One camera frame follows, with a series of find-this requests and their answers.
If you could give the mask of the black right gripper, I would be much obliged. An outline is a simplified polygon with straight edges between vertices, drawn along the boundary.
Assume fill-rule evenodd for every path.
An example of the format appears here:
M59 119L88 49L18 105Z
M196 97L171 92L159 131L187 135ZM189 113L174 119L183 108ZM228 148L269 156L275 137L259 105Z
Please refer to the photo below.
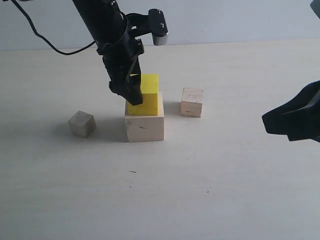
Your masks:
M287 103L262 115L268 134L285 135L288 140L320 141L320 82L306 85Z

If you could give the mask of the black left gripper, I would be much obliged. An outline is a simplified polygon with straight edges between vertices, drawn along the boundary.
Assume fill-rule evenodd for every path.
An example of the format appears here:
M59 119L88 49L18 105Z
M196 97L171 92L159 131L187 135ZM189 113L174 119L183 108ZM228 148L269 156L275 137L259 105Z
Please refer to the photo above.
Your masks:
M143 46L130 35L128 17L115 0L74 0L73 4L102 56L111 92L131 105L141 105L139 55Z

